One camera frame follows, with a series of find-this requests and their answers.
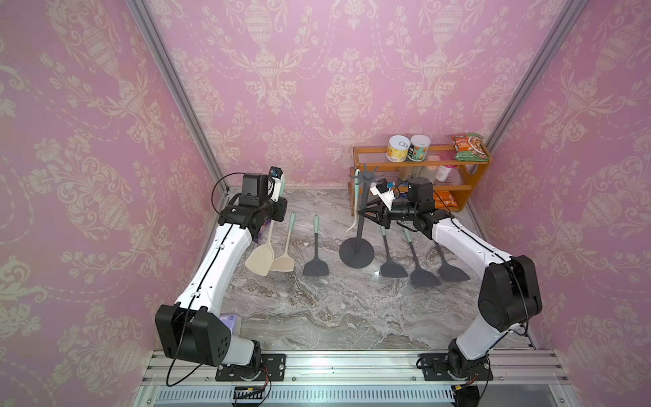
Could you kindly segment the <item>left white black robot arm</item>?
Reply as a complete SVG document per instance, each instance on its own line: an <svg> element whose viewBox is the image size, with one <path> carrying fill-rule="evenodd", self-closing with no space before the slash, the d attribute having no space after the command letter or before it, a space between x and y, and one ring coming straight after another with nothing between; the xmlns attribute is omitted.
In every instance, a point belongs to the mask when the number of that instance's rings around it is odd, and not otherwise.
<svg viewBox="0 0 651 407"><path fill-rule="evenodd" d="M243 174L242 189L221 210L212 243L174 305L161 305L154 322L166 357L200 366L232 367L236 378L254 380L263 371L257 341L238 337L220 320L225 292L240 259L269 220L284 220L285 176Z"/></svg>

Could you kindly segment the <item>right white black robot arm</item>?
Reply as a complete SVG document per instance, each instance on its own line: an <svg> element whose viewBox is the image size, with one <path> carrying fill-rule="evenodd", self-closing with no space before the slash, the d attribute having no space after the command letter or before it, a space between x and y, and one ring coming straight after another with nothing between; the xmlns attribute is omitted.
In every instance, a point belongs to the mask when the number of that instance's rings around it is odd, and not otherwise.
<svg viewBox="0 0 651 407"><path fill-rule="evenodd" d="M446 209L437 208L432 183L425 178L408 182L405 198L385 179L371 181L359 207L361 219L374 221L386 231L397 223L407 232L420 232L458 256L481 280L477 299L479 315L449 344L446 357L449 374L473 380L488 366L488 354L504 337L523 327L542 312L536 267L525 255L513 256L463 227Z"/></svg>

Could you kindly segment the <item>cream spatula mint handle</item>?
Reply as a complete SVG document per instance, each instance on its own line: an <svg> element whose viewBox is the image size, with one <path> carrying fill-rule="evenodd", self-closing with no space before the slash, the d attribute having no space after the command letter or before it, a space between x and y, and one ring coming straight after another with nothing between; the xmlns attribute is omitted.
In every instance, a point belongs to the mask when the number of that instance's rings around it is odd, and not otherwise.
<svg viewBox="0 0 651 407"><path fill-rule="evenodd" d="M275 259L274 249L271 246L271 237L275 222L271 220L267 241L257 247L245 262L245 267L254 274L267 276Z"/></svg>
<svg viewBox="0 0 651 407"><path fill-rule="evenodd" d="M289 246L290 246L290 241L293 233L293 227L295 224L296 220L296 212L293 211L291 213L290 217L290 222L289 222L289 227L288 227L288 235L286 238L285 242L285 247L282 255L276 259L273 260L271 264L271 271L274 272L292 272L294 271L294 266L295 266L295 260L289 255Z"/></svg>

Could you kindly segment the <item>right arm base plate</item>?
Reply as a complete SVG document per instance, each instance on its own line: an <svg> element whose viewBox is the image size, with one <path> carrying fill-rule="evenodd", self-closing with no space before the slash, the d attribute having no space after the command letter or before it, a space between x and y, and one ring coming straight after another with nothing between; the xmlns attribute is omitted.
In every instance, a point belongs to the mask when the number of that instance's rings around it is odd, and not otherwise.
<svg viewBox="0 0 651 407"><path fill-rule="evenodd" d="M476 381L492 381L493 372L490 359L482 357L476 361L468 361L456 351L433 354L420 354L416 362L427 382L456 381L468 383Z"/></svg>

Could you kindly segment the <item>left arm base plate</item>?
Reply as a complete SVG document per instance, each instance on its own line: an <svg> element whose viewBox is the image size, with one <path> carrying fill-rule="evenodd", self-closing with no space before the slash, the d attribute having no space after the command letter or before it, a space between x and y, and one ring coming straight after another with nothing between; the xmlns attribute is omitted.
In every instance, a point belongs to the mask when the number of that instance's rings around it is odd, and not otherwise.
<svg viewBox="0 0 651 407"><path fill-rule="evenodd" d="M246 366L221 365L215 374L217 382L283 382L287 367L286 354L260 354Z"/></svg>

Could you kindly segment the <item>grey utensil rack stand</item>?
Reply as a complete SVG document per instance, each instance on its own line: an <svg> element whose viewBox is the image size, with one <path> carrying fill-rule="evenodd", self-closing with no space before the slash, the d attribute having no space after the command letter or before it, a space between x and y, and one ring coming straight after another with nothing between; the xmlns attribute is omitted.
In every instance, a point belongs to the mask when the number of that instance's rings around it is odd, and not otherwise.
<svg viewBox="0 0 651 407"><path fill-rule="evenodd" d="M376 174L364 166L359 170L359 210L367 205L371 184L376 181ZM339 247L341 261L348 267L363 269L369 266L375 257L375 251L371 243L363 239L364 221L363 215L358 213L359 221L356 227L356 236L344 240Z"/></svg>

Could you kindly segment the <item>grey spatula mint handle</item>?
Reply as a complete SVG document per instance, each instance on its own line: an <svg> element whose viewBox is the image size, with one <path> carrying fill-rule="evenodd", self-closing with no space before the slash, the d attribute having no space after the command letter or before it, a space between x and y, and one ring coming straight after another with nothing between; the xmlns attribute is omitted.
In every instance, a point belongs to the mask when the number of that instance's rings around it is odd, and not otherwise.
<svg viewBox="0 0 651 407"><path fill-rule="evenodd" d="M303 268L303 275L309 277L323 277L328 276L329 266L325 261L319 257L319 225L320 217L314 217L314 257L311 261L307 262Z"/></svg>
<svg viewBox="0 0 651 407"><path fill-rule="evenodd" d="M386 278L406 278L408 276L408 273L405 268L396 263L391 256L388 244L387 230L385 227L381 227L381 235L386 254L386 261L380 269L381 276Z"/></svg>
<svg viewBox="0 0 651 407"><path fill-rule="evenodd" d="M410 230L403 228L403 233L410 246L410 251L415 262L415 269L410 274L410 281L416 288L435 288L441 285L441 281L432 272L425 270L418 259L415 245L413 244Z"/></svg>
<svg viewBox="0 0 651 407"><path fill-rule="evenodd" d="M471 278L463 270L447 262L441 245L439 243L435 243L435 245L442 261L442 264L438 269L440 277L448 283L462 283L469 281Z"/></svg>

